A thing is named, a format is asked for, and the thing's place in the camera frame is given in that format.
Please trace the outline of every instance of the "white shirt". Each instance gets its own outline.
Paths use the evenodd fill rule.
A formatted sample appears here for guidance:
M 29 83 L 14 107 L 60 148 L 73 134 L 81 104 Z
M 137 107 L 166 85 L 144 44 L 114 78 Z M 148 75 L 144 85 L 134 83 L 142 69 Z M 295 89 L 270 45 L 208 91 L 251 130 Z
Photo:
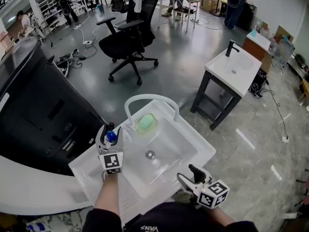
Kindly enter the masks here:
M 31 27 L 31 22 L 30 22 L 30 18 L 27 15 L 24 15 L 23 18 L 21 19 L 21 25 L 24 27 L 26 26 L 26 30 L 25 30 L 25 36 L 27 36 L 28 34 L 30 34 L 34 29 Z

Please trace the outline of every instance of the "black faucet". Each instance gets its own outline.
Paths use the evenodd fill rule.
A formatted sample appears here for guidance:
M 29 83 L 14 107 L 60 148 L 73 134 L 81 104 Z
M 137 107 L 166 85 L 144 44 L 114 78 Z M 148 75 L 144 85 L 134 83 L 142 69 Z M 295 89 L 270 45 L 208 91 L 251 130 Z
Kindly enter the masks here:
M 227 51 L 226 51 L 226 56 L 229 57 L 230 54 L 231 54 L 231 51 L 232 51 L 232 48 L 235 49 L 237 52 L 239 52 L 239 50 L 235 47 L 233 47 L 233 44 L 236 44 L 236 45 L 239 45 L 237 42 L 233 41 L 233 40 L 230 40 L 230 44 L 228 44 L 228 48 L 227 48 Z

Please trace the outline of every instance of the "shoe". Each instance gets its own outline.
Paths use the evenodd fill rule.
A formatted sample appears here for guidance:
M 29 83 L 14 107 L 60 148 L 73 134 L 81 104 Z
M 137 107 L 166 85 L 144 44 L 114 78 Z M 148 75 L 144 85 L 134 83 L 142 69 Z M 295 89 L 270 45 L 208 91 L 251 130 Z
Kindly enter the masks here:
M 175 16 L 175 21 L 180 21 L 181 19 L 182 19 L 182 17 L 180 15 Z
M 170 13 L 170 12 L 165 12 L 165 13 L 162 13 L 161 16 L 172 16 L 172 13 Z

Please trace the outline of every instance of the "gray floor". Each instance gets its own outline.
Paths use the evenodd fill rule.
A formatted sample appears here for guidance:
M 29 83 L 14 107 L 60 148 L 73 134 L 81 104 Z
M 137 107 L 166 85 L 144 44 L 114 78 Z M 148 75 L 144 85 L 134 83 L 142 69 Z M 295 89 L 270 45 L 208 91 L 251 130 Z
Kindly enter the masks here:
M 117 17 L 116 22 L 124 18 L 124 15 L 110 11 L 104 16 L 110 15 Z M 203 18 L 208 15 L 201 12 Z M 85 19 L 86 15 L 80 16 L 81 22 Z M 100 19 L 101 14 L 95 11 L 83 24 L 85 40 L 94 38 L 91 32 L 97 28 L 95 22 Z M 222 28 L 220 18 L 208 21 L 206 27 Z M 259 231 L 278 231 L 282 224 L 281 215 L 293 211 L 294 203 L 305 191 L 295 179 L 306 179 L 304 169 L 309 167 L 306 152 L 309 113 L 305 105 L 297 102 L 299 80 L 287 69 L 282 74 L 278 68 L 272 68 L 268 77 L 275 98 L 281 104 L 282 116 L 290 114 L 285 120 L 288 144 L 278 138 L 283 135 L 283 124 L 269 92 L 261 99 L 247 93 L 217 129 L 211 131 L 207 120 L 198 113 L 189 112 L 204 65 L 226 49 L 230 39 L 242 44 L 246 33 L 240 29 L 210 30 L 202 26 L 193 30 L 192 22 L 185 33 L 186 24 L 177 22 L 173 29 L 172 21 L 163 18 L 161 22 L 167 23 L 155 31 L 156 39 L 144 54 L 159 58 L 160 63 L 157 68 L 152 62 L 137 63 L 143 79 L 141 87 L 136 84 L 137 78 L 130 66 L 114 75 L 115 82 L 107 80 L 116 64 L 100 51 L 98 41 L 95 42 L 98 53 L 83 61 L 81 69 L 72 69 L 69 80 L 102 117 L 116 124 L 126 119 L 124 102 L 131 96 L 155 93 L 176 101 L 181 107 L 181 115 L 217 150 L 206 168 L 231 187 L 222 208 L 235 220 L 252 220 Z M 158 10 L 155 10 L 154 29 L 157 23 Z M 51 35 L 52 40 L 56 42 L 71 29 L 66 26 L 57 30 Z M 99 39 L 110 34 L 107 28 L 98 29 L 96 33 Z M 94 49 L 83 52 L 82 33 L 78 30 L 56 43 L 53 51 L 59 57 L 76 47 L 85 56 L 94 52 Z M 136 102 L 130 108 L 135 112 L 145 104 L 146 101 Z

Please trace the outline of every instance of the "black sleeve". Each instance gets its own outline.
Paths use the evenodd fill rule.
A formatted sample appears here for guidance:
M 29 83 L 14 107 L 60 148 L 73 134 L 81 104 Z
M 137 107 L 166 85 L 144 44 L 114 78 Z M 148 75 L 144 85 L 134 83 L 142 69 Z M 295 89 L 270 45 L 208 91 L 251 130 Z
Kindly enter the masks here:
M 228 232 L 239 232 L 239 231 L 258 232 L 254 223 L 249 221 L 234 222 L 227 225 L 225 229 Z
M 93 209 L 86 216 L 82 232 L 122 232 L 120 217 L 111 211 Z

